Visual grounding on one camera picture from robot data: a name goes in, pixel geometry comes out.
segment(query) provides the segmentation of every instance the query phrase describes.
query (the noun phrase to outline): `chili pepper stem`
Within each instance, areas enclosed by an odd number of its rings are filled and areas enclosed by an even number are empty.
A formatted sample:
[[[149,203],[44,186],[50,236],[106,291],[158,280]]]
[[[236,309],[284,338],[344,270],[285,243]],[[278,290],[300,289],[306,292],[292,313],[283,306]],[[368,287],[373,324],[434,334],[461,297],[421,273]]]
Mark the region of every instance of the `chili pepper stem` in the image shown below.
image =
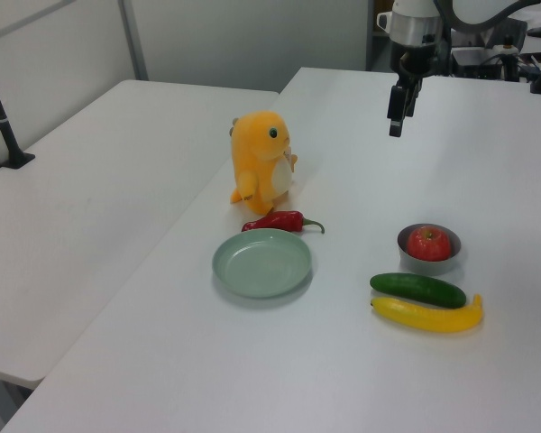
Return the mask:
[[[310,226],[310,225],[319,226],[321,227],[321,233],[325,232],[325,228],[323,227],[321,223],[318,223],[317,221],[313,221],[312,219],[303,218],[303,226]]]

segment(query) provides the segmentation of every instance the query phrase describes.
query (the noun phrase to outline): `banana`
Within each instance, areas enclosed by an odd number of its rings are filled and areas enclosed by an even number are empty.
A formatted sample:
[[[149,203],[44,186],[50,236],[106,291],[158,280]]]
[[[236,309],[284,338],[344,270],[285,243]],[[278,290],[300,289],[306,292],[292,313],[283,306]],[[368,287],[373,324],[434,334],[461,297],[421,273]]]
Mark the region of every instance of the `banana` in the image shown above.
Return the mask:
[[[459,332],[476,326],[483,317],[481,295],[460,309],[428,309],[404,300],[375,298],[371,305],[384,318],[433,332]]]

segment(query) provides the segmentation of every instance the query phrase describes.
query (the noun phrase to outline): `stuffed toy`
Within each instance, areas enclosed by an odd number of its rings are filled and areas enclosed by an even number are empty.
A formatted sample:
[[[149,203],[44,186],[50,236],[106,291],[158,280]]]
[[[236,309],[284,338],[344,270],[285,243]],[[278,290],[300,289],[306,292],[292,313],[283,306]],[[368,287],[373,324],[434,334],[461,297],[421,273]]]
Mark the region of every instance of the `stuffed toy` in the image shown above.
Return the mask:
[[[233,120],[231,145],[236,189],[231,203],[244,201],[254,213],[267,215],[273,200],[292,182],[297,155],[291,153],[289,130],[271,111],[257,111]]]

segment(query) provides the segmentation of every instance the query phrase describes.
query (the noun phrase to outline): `plush toy tail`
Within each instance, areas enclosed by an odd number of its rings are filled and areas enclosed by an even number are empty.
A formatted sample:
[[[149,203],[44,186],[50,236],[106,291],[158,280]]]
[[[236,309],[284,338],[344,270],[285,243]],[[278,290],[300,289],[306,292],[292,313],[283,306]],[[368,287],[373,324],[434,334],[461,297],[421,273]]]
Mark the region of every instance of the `plush toy tail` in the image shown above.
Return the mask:
[[[231,194],[231,203],[238,203],[239,201],[243,201],[243,198],[238,193],[238,189],[234,189],[233,194]]]

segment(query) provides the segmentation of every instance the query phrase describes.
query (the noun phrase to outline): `green cucumber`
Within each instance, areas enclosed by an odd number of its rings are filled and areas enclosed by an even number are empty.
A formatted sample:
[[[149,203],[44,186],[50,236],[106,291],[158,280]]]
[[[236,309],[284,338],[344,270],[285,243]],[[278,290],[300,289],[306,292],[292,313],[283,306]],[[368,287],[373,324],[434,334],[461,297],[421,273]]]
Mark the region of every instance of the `green cucumber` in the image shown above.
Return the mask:
[[[458,309],[467,302],[465,293],[457,286],[414,273],[381,273],[371,278],[371,286],[388,295],[448,309]]]

